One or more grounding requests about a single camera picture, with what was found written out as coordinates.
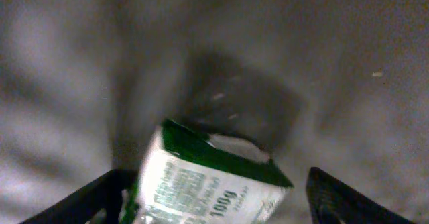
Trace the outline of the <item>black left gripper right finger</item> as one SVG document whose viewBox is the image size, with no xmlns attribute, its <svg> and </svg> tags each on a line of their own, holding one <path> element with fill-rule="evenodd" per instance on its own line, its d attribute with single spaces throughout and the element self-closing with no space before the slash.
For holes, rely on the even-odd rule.
<svg viewBox="0 0 429 224">
<path fill-rule="evenodd" d="M 414 224 L 317 167 L 309 171 L 306 196 L 313 224 Z"/>
</svg>

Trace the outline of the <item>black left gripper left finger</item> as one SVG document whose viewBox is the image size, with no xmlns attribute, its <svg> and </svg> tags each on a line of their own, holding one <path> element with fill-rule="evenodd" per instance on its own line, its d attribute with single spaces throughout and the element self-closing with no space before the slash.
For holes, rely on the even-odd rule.
<svg viewBox="0 0 429 224">
<path fill-rule="evenodd" d="M 101 209 L 106 211 L 106 223 L 118 224 L 123 204 L 121 192 L 130 189 L 136 180 L 136 170 L 108 171 L 22 224 L 86 223 Z"/>
</svg>

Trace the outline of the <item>green white soap box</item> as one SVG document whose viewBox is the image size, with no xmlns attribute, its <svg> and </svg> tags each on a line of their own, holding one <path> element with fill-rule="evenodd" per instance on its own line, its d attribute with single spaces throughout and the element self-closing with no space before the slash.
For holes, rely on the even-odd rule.
<svg viewBox="0 0 429 224">
<path fill-rule="evenodd" d="M 151 137 L 119 223 L 266 223 L 293 187 L 252 142 L 166 120 Z"/>
</svg>

